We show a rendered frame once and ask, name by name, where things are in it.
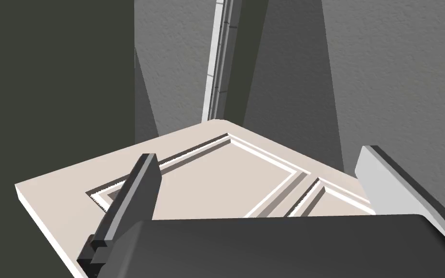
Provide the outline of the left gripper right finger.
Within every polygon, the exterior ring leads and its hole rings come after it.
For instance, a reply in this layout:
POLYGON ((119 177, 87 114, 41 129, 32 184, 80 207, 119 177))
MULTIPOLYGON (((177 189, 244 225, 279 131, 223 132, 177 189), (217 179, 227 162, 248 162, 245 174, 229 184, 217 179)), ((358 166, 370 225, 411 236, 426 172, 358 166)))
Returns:
POLYGON ((355 175, 376 214, 422 215, 445 236, 445 207, 378 145, 361 147, 355 175))

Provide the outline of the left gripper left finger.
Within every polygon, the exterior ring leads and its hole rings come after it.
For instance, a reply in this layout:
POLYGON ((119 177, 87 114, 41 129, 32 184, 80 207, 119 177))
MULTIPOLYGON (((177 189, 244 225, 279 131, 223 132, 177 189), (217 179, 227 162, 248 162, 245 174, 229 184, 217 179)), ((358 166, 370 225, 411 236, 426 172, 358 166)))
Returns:
POLYGON ((127 276, 141 226, 153 218, 161 181, 156 154, 142 154, 82 247, 77 263, 86 276, 127 276))

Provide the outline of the beige panelled door leaf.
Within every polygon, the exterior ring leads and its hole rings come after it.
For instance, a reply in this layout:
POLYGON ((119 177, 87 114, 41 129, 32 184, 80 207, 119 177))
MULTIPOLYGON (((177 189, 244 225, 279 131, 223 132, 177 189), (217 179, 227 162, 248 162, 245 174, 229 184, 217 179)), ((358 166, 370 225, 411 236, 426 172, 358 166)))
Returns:
POLYGON ((210 120, 16 184, 74 278, 88 236, 144 153, 162 173, 155 219, 375 215, 357 176, 225 120, 210 120))

